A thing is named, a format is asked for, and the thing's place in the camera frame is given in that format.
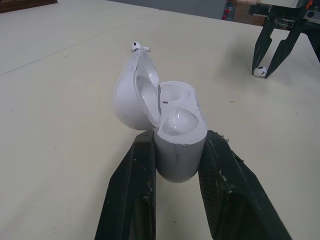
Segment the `airpods case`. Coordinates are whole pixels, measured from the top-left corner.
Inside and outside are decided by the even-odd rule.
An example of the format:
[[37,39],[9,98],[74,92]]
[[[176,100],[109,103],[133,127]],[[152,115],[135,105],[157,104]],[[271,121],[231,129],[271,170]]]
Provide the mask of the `airpods case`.
[[113,108],[129,128],[154,131],[156,168],[166,180],[181,183],[196,174],[207,135],[196,92],[185,82],[159,83],[144,48],[125,65],[114,88]]

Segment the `table surface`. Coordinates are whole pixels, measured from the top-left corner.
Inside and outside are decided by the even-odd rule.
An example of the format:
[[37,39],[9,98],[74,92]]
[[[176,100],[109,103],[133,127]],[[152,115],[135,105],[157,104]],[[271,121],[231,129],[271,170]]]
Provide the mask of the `table surface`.
[[[131,8],[93,3],[101,16],[109,5],[118,14]],[[47,11],[63,11],[51,8],[33,11],[39,20]],[[94,21],[95,11],[87,14]],[[88,34],[89,25],[78,31]],[[48,34],[55,31],[48,28]],[[320,239],[320,64],[302,34],[269,79],[252,76],[261,29],[152,10],[104,33],[91,32],[90,39],[75,36],[71,46],[57,40],[50,50],[46,41],[33,47],[29,64],[0,76],[0,239],[94,239],[109,179],[140,133],[121,124],[112,109],[114,85],[135,41],[151,47],[161,82],[194,86],[208,128],[230,139],[292,238]],[[287,34],[273,32],[262,64]],[[5,60],[1,54],[0,63]],[[157,176],[156,185],[158,240],[211,239],[197,175],[181,184]]]

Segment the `wooden object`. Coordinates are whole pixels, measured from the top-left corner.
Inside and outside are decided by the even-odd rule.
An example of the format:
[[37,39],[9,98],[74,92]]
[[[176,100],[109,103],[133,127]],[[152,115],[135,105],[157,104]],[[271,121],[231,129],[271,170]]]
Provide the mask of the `wooden object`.
[[0,13],[56,4],[57,2],[57,0],[0,0]]

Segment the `open case lid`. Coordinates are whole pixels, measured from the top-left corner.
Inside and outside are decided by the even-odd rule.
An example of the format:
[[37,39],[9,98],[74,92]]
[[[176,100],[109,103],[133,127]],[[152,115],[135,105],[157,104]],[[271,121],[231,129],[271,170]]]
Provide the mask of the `open case lid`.
[[113,92],[117,117],[136,130],[159,127],[160,91],[157,70],[147,51],[139,48],[124,66]]

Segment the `earbud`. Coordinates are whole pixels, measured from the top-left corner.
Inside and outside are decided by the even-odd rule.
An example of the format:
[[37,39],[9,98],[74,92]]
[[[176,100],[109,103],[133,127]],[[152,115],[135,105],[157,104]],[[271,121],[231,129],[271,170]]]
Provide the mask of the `earbud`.
[[138,50],[139,48],[141,48],[140,43],[138,43],[136,41],[134,43],[132,43],[132,52]]
[[267,75],[267,71],[265,66],[259,66],[253,71],[253,75],[264,78]]
[[132,49],[131,49],[131,51],[132,52],[135,52],[135,51],[137,51],[138,49],[140,49],[140,48],[144,48],[147,52],[150,52],[150,47],[149,46],[141,46],[140,45],[140,43],[138,43],[138,42],[134,42],[134,43],[132,43]]

